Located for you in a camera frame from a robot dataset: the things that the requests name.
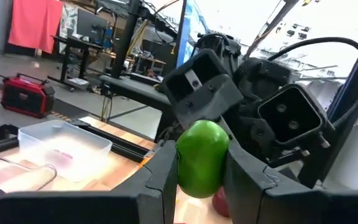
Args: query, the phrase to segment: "gray floor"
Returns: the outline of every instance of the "gray floor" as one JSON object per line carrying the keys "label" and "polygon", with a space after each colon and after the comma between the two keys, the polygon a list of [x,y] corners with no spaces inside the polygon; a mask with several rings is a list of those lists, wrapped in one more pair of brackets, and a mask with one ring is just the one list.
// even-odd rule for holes
{"label": "gray floor", "polygon": [[[100,68],[100,66],[103,65],[104,62],[96,62],[92,67],[98,68],[99,66],[99,69],[103,69]],[[60,76],[58,67],[60,68],[61,64],[56,62],[36,60],[29,57],[18,57],[16,55],[0,55],[0,76],[3,77],[11,77],[17,72],[21,72],[40,79],[46,79],[48,75],[58,78]],[[101,114],[102,96],[80,90],[71,93],[67,87],[59,83],[50,82],[50,84],[56,91],[56,98],[86,110],[91,114],[97,116]],[[145,105],[139,102],[118,96],[113,98],[111,115],[114,116],[135,109],[140,110],[113,118],[111,121],[150,138],[154,138],[161,117],[159,110],[145,107]],[[40,120],[5,111],[0,107],[0,125],[3,123],[11,123],[17,126],[26,126],[37,122],[40,122]]]}

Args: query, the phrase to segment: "red tool box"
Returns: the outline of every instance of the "red tool box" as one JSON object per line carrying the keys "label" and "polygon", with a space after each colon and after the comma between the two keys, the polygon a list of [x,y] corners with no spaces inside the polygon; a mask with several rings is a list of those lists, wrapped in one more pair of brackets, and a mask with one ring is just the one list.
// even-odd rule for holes
{"label": "red tool box", "polygon": [[[30,82],[23,77],[40,83]],[[50,114],[55,101],[55,90],[47,85],[47,80],[18,73],[16,77],[5,78],[3,82],[2,107],[35,118],[44,118]]]}

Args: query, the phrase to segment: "red fabric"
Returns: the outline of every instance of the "red fabric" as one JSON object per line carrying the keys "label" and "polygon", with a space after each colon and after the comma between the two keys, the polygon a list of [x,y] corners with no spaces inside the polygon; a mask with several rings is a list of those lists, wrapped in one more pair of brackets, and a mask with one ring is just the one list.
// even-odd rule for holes
{"label": "red fabric", "polygon": [[56,0],[14,0],[8,42],[52,53],[62,7]]}

